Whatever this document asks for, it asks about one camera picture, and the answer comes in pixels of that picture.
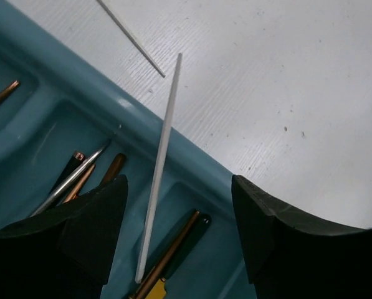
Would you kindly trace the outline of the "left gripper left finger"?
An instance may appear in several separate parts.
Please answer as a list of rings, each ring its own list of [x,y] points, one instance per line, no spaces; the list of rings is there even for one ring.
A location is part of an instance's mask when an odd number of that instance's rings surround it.
[[[127,197],[127,177],[119,175],[0,229],[0,298],[99,298]]]

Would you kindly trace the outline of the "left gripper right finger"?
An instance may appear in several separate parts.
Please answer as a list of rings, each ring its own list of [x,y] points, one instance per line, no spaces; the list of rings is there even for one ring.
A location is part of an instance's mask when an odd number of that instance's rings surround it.
[[[231,194],[258,298],[372,298],[372,228],[314,216],[241,175]]]

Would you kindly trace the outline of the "silver spoon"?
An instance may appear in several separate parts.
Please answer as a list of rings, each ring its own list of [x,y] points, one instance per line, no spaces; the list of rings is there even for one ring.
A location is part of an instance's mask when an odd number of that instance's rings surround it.
[[[74,171],[70,173],[70,175],[63,180],[46,198],[46,200],[32,213],[28,215],[28,217],[32,217],[35,215],[40,214],[41,212],[46,211],[51,204],[58,199],[61,195],[63,195],[66,190],[68,190],[73,183],[83,175],[86,170],[94,163],[96,160],[101,156],[101,154],[106,150],[106,148],[110,145],[111,139],[108,139],[96,152],[94,152],[89,158],[87,158],[80,166],[78,166]]]

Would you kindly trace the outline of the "dark green handled knife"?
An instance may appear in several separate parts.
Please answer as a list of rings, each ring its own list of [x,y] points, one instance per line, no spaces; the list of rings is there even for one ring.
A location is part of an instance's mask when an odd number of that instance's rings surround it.
[[[195,248],[197,243],[204,236],[210,227],[212,218],[209,214],[200,214],[193,224],[191,230],[180,244],[179,248],[174,253],[173,257],[167,264],[161,278],[163,280],[169,279],[186,260],[191,251]]]

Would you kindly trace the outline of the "black spoon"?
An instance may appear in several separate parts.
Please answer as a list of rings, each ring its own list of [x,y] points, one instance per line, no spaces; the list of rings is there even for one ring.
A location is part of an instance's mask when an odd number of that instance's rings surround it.
[[[52,193],[74,170],[76,170],[85,160],[85,155],[80,151],[74,151],[73,155],[68,160],[64,169],[52,186],[49,194]]]

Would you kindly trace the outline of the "copper knife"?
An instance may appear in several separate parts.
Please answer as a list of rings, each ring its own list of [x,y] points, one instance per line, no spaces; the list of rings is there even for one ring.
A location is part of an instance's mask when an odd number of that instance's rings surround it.
[[[187,223],[183,226],[183,228],[180,230],[180,232],[177,234],[176,238],[168,249],[164,252],[163,256],[159,259],[159,261],[156,263],[156,265],[152,268],[150,273],[146,276],[146,278],[143,279],[143,281],[140,283],[140,286],[136,290],[135,293],[128,296],[128,298],[134,299],[134,298],[145,298],[148,294],[148,292],[153,288],[156,281],[159,279],[161,273],[169,263],[169,261],[172,259],[173,255],[191,230],[192,226],[196,222],[198,215],[200,214],[199,211],[194,210],[191,214],[190,218],[188,219]]]

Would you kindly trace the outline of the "small copper spoon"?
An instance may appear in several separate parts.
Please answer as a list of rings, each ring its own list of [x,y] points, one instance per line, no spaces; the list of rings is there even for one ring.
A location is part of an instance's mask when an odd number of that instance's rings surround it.
[[[104,177],[102,178],[100,184],[105,184],[113,179],[119,174],[126,162],[126,156],[123,153],[118,153],[110,166],[108,167]]]

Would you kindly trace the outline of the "gold knife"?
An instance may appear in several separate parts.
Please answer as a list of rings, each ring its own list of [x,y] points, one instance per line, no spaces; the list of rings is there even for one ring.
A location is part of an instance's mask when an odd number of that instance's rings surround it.
[[[164,277],[158,279],[153,288],[147,294],[146,299],[164,299],[166,296],[165,284],[166,279]]]

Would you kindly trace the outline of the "silver chopstick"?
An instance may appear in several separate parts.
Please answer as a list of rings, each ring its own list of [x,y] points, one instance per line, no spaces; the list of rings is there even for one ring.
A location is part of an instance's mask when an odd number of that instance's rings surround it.
[[[151,183],[151,191],[148,201],[148,208],[145,217],[145,226],[143,229],[143,235],[141,238],[141,247],[138,257],[138,263],[136,267],[135,282],[141,283],[146,267],[146,261],[148,257],[151,234],[153,230],[153,223],[155,219],[156,207],[158,204],[158,196],[160,193],[161,179],[163,176],[163,170],[166,161],[166,155],[168,150],[168,144],[171,134],[172,121],[174,115],[174,106],[176,102],[176,95],[179,84],[179,76],[181,72],[181,64],[183,60],[183,54],[179,53],[176,59],[176,66],[174,69],[174,75],[171,82],[171,89],[169,98],[166,106],[165,118],[163,120],[160,142],[158,145],[158,152],[156,155],[156,163],[153,173],[153,179]]]
[[[152,56],[143,47],[142,43],[138,40],[136,35],[126,26],[126,24],[121,20],[118,13],[110,8],[107,2],[102,0],[97,0],[102,9],[107,13],[111,20],[120,28],[120,30],[127,36],[129,41],[138,49],[140,54],[150,63],[150,65],[159,73],[163,78],[166,77],[163,70],[158,66]]]

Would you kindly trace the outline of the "copper fork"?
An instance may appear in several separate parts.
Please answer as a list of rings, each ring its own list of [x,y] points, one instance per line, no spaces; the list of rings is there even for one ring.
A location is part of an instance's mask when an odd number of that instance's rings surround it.
[[[20,86],[20,81],[15,80],[0,92],[0,105]]]

